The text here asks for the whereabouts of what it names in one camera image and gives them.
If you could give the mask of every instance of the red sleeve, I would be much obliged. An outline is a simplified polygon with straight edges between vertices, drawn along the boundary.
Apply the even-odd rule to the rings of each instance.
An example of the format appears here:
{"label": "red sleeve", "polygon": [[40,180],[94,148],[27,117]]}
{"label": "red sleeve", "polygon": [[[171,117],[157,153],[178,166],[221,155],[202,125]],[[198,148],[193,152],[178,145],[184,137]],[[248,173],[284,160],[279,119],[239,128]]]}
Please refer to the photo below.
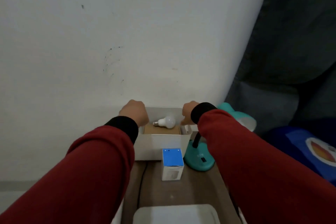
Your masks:
{"label": "red sleeve", "polygon": [[61,162],[0,215],[0,223],[110,224],[133,162],[129,136],[98,127],[76,140]]}
{"label": "red sleeve", "polygon": [[336,188],[327,180],[225,111],[205,112],[198,128],[248,224],[335,222]]}

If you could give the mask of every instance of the wall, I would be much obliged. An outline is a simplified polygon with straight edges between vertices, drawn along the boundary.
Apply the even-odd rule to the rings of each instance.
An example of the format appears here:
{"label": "wall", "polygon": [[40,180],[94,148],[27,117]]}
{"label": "wall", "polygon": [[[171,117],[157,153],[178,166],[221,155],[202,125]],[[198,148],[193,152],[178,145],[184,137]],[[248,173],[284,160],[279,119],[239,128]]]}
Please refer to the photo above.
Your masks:
{"label": "wall", "polygon": [[263,0],[0,0],[1,180],[41,177],[129,99],[224,100]]}

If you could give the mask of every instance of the fist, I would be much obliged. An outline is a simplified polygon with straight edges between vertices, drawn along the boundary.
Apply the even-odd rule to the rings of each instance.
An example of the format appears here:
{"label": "fist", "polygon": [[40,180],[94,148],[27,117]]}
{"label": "fist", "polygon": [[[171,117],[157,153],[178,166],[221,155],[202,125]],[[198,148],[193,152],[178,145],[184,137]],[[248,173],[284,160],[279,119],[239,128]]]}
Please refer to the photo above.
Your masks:
{"label": "fist", "polygon": [[184,116],[184,120],[181,121],[181,125],[193,125],[193,121],[191,120],[191,111],[198,105],[199,103],[196,101],[191,101],[183,105],[182,115]]}
{"label": "fist", "polygon": [[145,126],[149,122],[148,114],[145,105],[141,101],[131,99],[120,110],[119,116],[126,116],[136,122],[138,127]]}

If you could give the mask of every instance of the teal lamp base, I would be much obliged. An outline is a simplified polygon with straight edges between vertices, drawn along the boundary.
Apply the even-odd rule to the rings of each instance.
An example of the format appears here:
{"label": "teal lamp base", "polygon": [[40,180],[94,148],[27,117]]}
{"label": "teal lamp base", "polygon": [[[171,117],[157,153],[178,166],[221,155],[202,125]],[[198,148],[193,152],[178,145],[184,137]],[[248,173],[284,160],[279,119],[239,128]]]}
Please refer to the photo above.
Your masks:
{"label": "teal lamp base", "polygon": [[193,147],[193,141],[189,141],[184,155],[184,162],[194,170],[208,171],[215,164],[214,158],[208,151],[206,143],[199,143],[197,148]]}

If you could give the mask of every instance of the ribbed cuff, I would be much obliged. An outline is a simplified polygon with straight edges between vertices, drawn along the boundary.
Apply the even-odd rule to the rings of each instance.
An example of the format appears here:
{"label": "ribbed cuff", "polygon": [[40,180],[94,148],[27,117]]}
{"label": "ribbed cuff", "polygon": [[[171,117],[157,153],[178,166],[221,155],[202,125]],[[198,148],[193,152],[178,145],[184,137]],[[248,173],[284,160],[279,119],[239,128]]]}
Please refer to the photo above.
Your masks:
{"label": "ribbed cuff", "polygon": [[200,103],[196,105],[195,108],[191,111],[191,120],[195,124],[197,124],[203,113],[211,111],[213,109],[217,109],[217,108],[211,103],[207,103],[207,102]]}
{"label": "ribbed cuff", "polygon": [[119,128],[120,130],[124,131],[129,136],[133,144],[138,137],[138,125],[129,117],[117,116],[109,120],[109,122],[107,122],[105,125]]}

